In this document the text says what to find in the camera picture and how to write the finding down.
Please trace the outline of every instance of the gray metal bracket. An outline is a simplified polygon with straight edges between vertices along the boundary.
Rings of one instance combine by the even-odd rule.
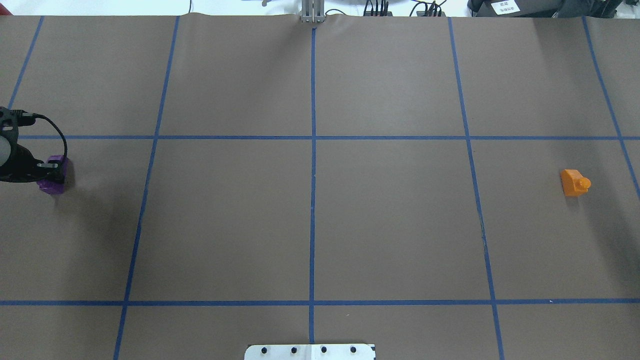
[[[302,0],[302,22],[323,22],[324,18],[324,0]]]

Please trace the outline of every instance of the horizontal blue line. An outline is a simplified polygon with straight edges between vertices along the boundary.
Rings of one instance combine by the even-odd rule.
[[[129,306],[308,306],[308,300],[254,300],[254,301],[129,301]]]
[[[0,306],[122,306],[122,301],[0,300]]]
[[[65,135],[69,140],[153,140],[154,135]],[[57,140],[58,135],[22,135],[21,139]],[[312,136],[289,135],[160,135],[160,140],[311,140]],[[316,140],[465,140],[464,136],[316,136]],[[470,136],[471,140],[619,140],[617,136]],[[640,136],[624,136],[640,140]]]
[[[466,299],[466,300],[141,300],[128,306],[446,306],[446,305],[553,305],[553,304],[640,304],[634,298],[593,299]],[[0,300],[0,306],[122,306],[123,301],[92,300]]]

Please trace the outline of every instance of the white label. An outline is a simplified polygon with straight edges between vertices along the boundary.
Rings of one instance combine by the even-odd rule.
[[[506,13],[516,13],[520,11],[518,4],[515,0],[499,1],[497,3],[491,3],[493,10],[498,15],[504,15]]]

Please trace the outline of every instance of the vertical blue line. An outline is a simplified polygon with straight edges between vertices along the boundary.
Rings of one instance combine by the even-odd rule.
[[[465,137],[467,138],[467,154],[469,156],[469,166],[471,168],[471,180],[474,184],[474,195],[476,196],[476,209],[480,219],[480,229],[482,231],[482,241],[484,245],[484,266],[486,268],[486,278],[489,283],[489,295],[491,296],[493,325],[495,327],[495,338],[498,343],[498,355],[500,360],[504,360],[504,349],[502,346],[502,333],[500,331],[500,320],[498,317],[498,305],[495,302],[495,288],[493,287],[493,275],[491,271],[491,260],[489,257],[489,246],[486,242],[486,232],[484,230],[484,217],[482,214],[482,204],[480,203],[480,191],[476,177],[476,164],[474,162],[473,150],[471,148],[471,136],[469,133],[469,125],[467,122],[467,107],[465,106],[465,98],[462,92],[462,81],[460,79],[460,67],[458,66],[458,53],[456,51],[456,39],[453,35],[453,23],[451,18],[449,21],[449,36],[451,37],[451,51],[453,53],[453,65],[456,70],[456,81],[458,82],[458,97],[460,98],[460,110],[462,111],[462,123],[465,128]]]
[[[622,137],[622,131],[620,131],[620,126],[618,125],[616,113],[613,111],[613,105],[611,104],[611,99],[609,98],[609,92],[607,91],[607,87],[604,85],[602,73],[600,72],[600,67],[598,66],[598,60],[596,59],[596,54],[593,50],[593,43],[591,42],[591,33],[589,32],[589,26],[587,25],[587,18],[584,16],[582,17],[582,25],[584,26],[584,33],[587,36],[587,43],[589,44],[589,52],[591,53],[591,59],[593,60],[593,67],[596,70],[596,75],[598,76],[598,81],[600,82],[600,87],[602,88],[604,99],[607,102],[607,107],[609,108],[609,114],[611,114],[613,127],[615,127],[616,129],[616,134],[618,135],[618,140],[620,141],[620,147],[622,148],[622,153],[625,156],[625,161],[627,162],[627,167],[629,169],[629,173],[631,174],[631,181],[633,181],[636,188],[636,195],[638,196],[638,199],[640,199],[640,186],[638,185],[636,172],[634,171],[634,167],[631,165],[631,159],[629,158],[629,153],[627,152],[625,140]]]
[[[15,86],[13,87],[13,93],[11,94],[11,99],[9,100],[9,104],[7,105],[8,109],[11,109],[13,107],[13,102],[15,101],[15,97],[18,95],[18,89],[20,88],[22,77],[24,76],[25,70],[27,70],[27,64],[29,63],[29,59],[31,59],[31,53],[33,53],[33,48],[36,46],[36,40],[38,40],[38,35],[40,34],[40,28],[42,28],[43,22],[44,22],[44,16],[41,16],[40,21],[38,21],[38,27],[36,28],[36,32],[33,34],[33,39],[31,40],[29,51],[27,51],[27,56],[24,58],[24,63],[22,63],[22,68],[20,69],[18,80],[16,80]]]
[[[309,343],[314,334],[316,297],[316,28],[311,29],[311,209],[309,230]]]
[[[162,114],[164,111],[164,99],[166,97],[166,89],[169,85],[169,75],[171,74],[171,64],[173,61],[173,50],[175,49],[175,39],[178,34],[178,25],[180,23],[180,17],[175,17],[175,24],[173,25],[173,37],[171,40],[171,49],[169,50],[169,59],[166,64],[166,72],[164,74],[164,85],[162,89],[162,95],[160,97],[160,107],[158,109],[158,117],[156,120],[156,131],[154,133],[154,142],[151,146],[151,155],[149,156],[149,166],[147,168],[147,178],[145,180],[145,189],[142,194],[142,203],[140,206],[140,215],[138,216],[138,228],[136,230],[136,237],[133,242],[133,251],[131,253],[131,262],[129,264],[129,275],[127,276],[127,286],[124,293],[124,303],[122,305],[122,313],[120,314],[120,326],[118,327],[118,336],[116,338],[116,345],[113,351],[113,360],[117,360],[120,356],[120,345],[122,344],[122,335],[124,333],[125,320],[127,318],[127,308],[129,307],[129,296],[131,295],[131,283],[133,282],[133,272],[136,267],[136,258],[138,257],[138,245],[140,244],[140,234],[142,233],[142,219],[145,216],[145,210],[147,207],[147,195],[149,191],[149,181],[151,180],[151,171],[154,166],[154,160],[156,158],[156,147],[158,143],[158,136],[160,135],[160,125],[162,123]]]

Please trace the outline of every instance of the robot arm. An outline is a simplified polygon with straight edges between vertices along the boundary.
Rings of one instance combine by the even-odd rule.
[[[65,146],[62,156],[52,156],[45,163],[18,144],[18,128],[44,119],[60,134]],[[44,115],[0,107],[0,181],[7,183],[41,182],[64,185],[67,164],[67,140],[56,124]]]

